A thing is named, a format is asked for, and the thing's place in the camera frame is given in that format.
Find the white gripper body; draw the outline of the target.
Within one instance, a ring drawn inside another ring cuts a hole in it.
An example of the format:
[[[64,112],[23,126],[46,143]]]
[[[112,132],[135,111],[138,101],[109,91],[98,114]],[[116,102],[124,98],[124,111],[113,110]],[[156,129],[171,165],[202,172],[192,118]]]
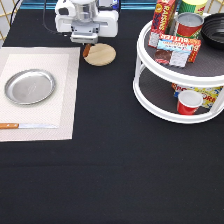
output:
[[[119,13],[99,0],[58,0],[55,24],[59,33],[70,33],[75,43],[96,44],[99,37],[115,37]]]

